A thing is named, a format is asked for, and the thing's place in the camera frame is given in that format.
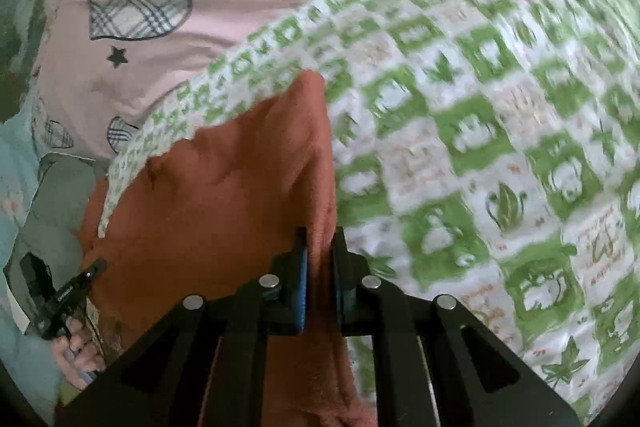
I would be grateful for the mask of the person's left hand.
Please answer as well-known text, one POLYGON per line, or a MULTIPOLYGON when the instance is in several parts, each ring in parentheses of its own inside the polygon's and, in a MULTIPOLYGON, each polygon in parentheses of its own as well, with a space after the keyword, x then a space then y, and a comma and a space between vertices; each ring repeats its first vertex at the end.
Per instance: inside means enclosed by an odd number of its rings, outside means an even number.
POLYGON ((106 369, 92 332, 75 317, 69 317, 63 335, 52 340, 51 352, 64 379, 78 390, 86 389, 92 383, 90 376, 96 377, 106 369))

